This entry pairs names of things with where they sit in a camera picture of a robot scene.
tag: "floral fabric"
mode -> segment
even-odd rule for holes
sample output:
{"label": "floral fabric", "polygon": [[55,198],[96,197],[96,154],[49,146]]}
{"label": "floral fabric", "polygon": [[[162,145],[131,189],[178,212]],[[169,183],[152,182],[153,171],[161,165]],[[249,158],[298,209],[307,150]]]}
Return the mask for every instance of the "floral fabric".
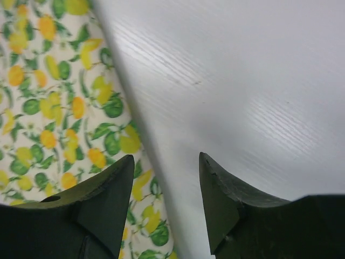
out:
{"label": "floral fabric", "polygon": [[163,194],[91,0],[0,3],[0,202],[42,200],[132,154],[119,258],[176,259]]}

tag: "lemon print fabric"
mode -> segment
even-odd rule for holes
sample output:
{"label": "lemon print fabric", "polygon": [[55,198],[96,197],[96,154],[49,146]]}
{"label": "lemon print fabric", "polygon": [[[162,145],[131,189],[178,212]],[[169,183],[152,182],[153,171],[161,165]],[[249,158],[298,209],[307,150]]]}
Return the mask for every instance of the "lemon print fabric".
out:
{"label": "lemon print fabric", "polygon": [[0,0],[0,16],[0,202],[42,200],[132,154],[119,258],[177,259],[92,0]]}

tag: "table surface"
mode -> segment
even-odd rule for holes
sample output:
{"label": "table surface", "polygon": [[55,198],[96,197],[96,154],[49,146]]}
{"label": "table surface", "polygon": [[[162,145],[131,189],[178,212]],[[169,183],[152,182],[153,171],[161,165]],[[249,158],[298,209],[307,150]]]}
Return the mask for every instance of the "table surface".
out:
{"label": "table surface", "polygon": [[286,199],[345,190],[345,2],[99,0],[181,259],[211,258],[207,152]]}

